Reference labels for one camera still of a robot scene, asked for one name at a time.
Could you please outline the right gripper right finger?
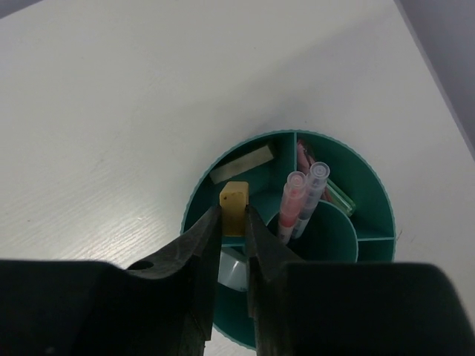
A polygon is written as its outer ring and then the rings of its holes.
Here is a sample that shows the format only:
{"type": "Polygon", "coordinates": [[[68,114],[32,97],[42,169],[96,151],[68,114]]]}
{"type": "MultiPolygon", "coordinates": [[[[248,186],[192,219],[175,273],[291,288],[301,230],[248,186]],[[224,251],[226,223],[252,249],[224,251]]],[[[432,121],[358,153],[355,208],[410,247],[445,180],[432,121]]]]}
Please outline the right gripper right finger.
{"type": "Polygon", "coordinates": [[[246,209],[248,306],[259,355],[466,355],[456,289],[425,263],[308,262],[246,209]]]}

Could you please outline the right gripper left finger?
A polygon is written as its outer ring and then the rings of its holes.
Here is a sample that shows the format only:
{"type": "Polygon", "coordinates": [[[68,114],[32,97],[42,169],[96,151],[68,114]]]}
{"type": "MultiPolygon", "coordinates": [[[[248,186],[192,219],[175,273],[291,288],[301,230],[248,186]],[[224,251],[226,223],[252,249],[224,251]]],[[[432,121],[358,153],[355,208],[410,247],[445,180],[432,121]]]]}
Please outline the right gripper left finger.
{"type": "Polygon", "coordinates": [[[212,335],[221,210],[127,268],[2,260],[3,355],[201,355],[212,335]]]}

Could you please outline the clear tape roll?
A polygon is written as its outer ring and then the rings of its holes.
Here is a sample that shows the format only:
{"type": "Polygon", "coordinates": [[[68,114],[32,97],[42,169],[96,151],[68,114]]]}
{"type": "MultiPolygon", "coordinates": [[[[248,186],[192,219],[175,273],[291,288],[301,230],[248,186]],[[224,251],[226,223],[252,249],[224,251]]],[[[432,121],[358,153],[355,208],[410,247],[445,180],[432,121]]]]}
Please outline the clear tape roll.
{"type": "Polygon", "coordinates": [[[235,291],[248,290],[247,258],[231,247],[224,247],[220,252],[220,264],[217,281],[219,284],[235,291]]]}

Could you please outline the red transparent pen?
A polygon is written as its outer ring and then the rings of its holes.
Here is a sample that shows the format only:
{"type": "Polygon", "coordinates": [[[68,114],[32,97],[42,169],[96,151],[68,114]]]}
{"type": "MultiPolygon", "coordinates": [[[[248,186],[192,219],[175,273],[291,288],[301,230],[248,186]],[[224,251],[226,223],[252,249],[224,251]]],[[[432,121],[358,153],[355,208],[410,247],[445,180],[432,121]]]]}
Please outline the red transparent pen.
{"type": "Polygon", "coordinates": [[[307,176],[300,171],[291,172],[286,179],[278,215],[277,238],[287,244],[300,214],[306,192],[307,176]]]}

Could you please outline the grey slim pen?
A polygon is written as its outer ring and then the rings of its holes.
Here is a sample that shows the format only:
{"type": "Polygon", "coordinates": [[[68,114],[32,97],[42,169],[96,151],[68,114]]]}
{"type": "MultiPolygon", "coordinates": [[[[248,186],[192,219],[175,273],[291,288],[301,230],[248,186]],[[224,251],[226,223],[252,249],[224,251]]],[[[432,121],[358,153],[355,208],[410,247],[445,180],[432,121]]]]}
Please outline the grey slim pen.
{"type": "Polygon", "coordinates": [[[307,174],[307,186],[296,224],[292,230],[291,238],[298,239],[303,234],[320,198],[327,186],[330,167],[324,162],[315,162],[307,174]]]}

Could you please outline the grey eraser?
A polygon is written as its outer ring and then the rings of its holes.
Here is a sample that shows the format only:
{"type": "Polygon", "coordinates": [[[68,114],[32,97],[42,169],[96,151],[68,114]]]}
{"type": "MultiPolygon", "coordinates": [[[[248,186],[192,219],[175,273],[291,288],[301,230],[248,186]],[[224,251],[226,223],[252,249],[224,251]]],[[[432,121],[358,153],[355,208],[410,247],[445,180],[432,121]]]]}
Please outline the grey eraser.
{"type": "Polygon", "coordinates": [[[238,158],[234,158],[209,172],[209,177],[214,184],[224,182],[253,168],[259,167],[275,158],[275,149],[272,143],[256,148],[238,158]]]}

